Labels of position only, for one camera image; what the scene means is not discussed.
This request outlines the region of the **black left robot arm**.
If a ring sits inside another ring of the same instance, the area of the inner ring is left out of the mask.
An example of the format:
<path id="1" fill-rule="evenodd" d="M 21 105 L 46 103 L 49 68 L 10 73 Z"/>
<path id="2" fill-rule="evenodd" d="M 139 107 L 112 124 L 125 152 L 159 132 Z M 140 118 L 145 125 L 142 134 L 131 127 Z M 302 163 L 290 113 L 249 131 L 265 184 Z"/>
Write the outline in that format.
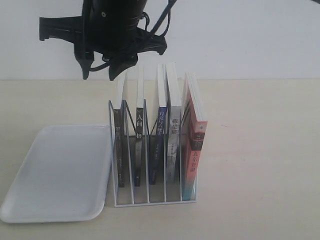
<path id="1" fill-rule="evenodd" d="M 140 28 L 139 21 L 150 17 L 144 11 L 145 0 L 85 0 L 80 16 L 40 17 L 39 40 L 59 39 L 73 44 L 76 61 L 86 80 L 91 72 L 108 69 L 113 81 L 120 73 L 135 66 L 138 55 L 156 52 L 162 56 L 167 31 L 156 32 L 164 20 L 171 19 L 175 4 L 169 0 L 151 30 Z"/>

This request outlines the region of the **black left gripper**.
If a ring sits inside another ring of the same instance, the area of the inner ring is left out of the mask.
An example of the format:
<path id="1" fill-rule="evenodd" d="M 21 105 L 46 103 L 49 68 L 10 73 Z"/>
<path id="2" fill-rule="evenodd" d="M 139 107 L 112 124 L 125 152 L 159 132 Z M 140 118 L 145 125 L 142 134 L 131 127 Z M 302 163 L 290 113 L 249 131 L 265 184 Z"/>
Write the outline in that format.
<path id="1" fill-rule="evenodd" d="M 74 55 L 82 70 L 82 79 L 87 80 L 95 61 L 94 53 L 110 62 L 110 81 L 123 71 L 135 66 L 139 53 L 156 52 L 163 55 L 167 42 L 163 35 L 151 34 L 138 27 L 142 14 L 90 15 L 72 17 L 41 17 L 39 39 L 59 39 L 74 45 Z"/>

